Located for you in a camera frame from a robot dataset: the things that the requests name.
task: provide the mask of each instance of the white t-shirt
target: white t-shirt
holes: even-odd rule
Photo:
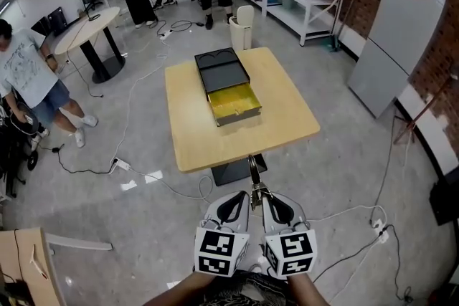
[[[5,97],[11,87],[35,107],[57,82],[57,76],[39,53],[44,36],[31,29],[14,32],[5,52],[0,51],[0,94]]]

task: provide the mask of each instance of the gray floor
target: gray floor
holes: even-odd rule
[[[235,0],[236,5],[245,4]],[[354,61],[343,52],[331,54],[323,42],[300,47],[298,37],[271,18],[256,12],[254,44],[269,47],[284,66],[321,125],[310,140],[265,154],[268,171],[262,179],[274,191],[295,198],[308,218],[320,219],[359,204],[374,202],[387,162],[390,127],[394,108],[375,120],[346,87]],[[180,19],[202,21],[196,2],[180,0],[158,12],[168,24]],[[111,81],[93,85],[91,98],[72,68],[63,75],[72,96],[84,110],[100,118],[99,125],[86,129],[87,143],[78,149],[73,137],[53,129],[44,146],[65,144],[63,163],[71,169],[108,169],[126,124],[129,90],[147,72],[161,65],[157,54],[168,54],[165,66],[193,59],[201,52],[229,47],[230,30],[223,24],[224,12],[214,13],[211,32],[194,25],[174,33],[167,40],[156,37],[156,29],[134,29],[128,14],[119,28],[112,28],[122,52],[127,52],[123,71]],[[103,34],[95,46],[109,54]],[[80,50],[70,53],[86,80],[91,67]],[[397,130],[401,125],[396,122]],[[142,176],[119,171],[110,176],[91,173],[70,175],[61,169],[57,156],[39,152],[31,173],[24,171],[28,184],[18,187],[16,201],[5,207],[8,229],[42,226],[45,231],[78,239],[112,242],[113,252],[96,252],[55,247],[53,256],[59,281],[68,305],[141,305],[167,289],[166,283],[187,276],[193,265],[194,233],[206,211],[203,201],[185,199]],[[130,124],[118,156],[137,171],[161,170],[164,180],[176,190],[199,195],[197,183],[210,171],[182,174],[176,167],[171,139],[164,69],[142,80],[132,93]],[[414,297],[426,297],[450,271],[455,256],[450,226],[435,223],[428,202],[437,177],[419,143],[395,146],[380,204],[389,223],[397,228],[401,241],[400,294],[411,285]],[[121,189],[134,180],[135,188]],[[215,188],[209,199],[225,193],[248,190],[243,180]],[[369,228],[369,210],[357,209],[333,219],[312,223],[319,255],[312,277],[337,259],[353,254],[374,238]],[[251,246],[242,267],[260,258],[261,220],[251,217]],[[327,300],[346,284],[364,253],[327,272],[317,283]],[[393,234],[386,244],[372,248],[347,288],[334,305],[398,305],[394,296],[397,244]]]

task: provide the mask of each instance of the refrigerator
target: refrigerator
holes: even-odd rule
[[[378,118],[409,83],[435,36],[446,0],[381,0],[348,86]]]

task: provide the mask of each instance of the power strip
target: power strip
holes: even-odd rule
[[[168,30],[163,36],[159,37],[159,39],[161,41],[164,41],[165,39],[167,39],[169,36],[171,36],[171,33],[172,33],[172,30]]]
[[[113,162],[119,167],[119,168],[122,168],[123,170],[125,171],[129,171],[131,169],[131,165],[119,158],[115,158],[115,160],[113,160]]]
[[[374,227],[373,227],[373,230],[374,230],[374,233],[379,236],[379,233],[382,231],[383,229],[383,226],[382,226],[382,221],[381,219],[378,219],[376,222],[374,222]],[[385,243],[387,240],[389,239],[389,232],[388,231],[384,231],[382,233],[382,235],[380,236],[379,238],[379,243],[380,244],[383,244]]]

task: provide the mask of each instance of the round table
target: round table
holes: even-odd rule
[[[93,21],[90,21],[87,17],[81,19],[77,23],[73,24],[61,38],[55,48],[55,54],[65,54],[70,50],[80,47],[85,54],[88,62],[94,69],[93,82],[102,83],[115,77],[120,70],[123,69],[126,60],[121,56],[120,51],[116,47],[115,40],[108,29],[108,24],[114,20],[120,12],[120,8],[114,6],[113,8],[102,9],[97,12],[100,16]],[[113,53],[112,57],[109,57],[104,62],[101,62],[99,56],[91,45],[89,39],[102,31],[110,44]]]

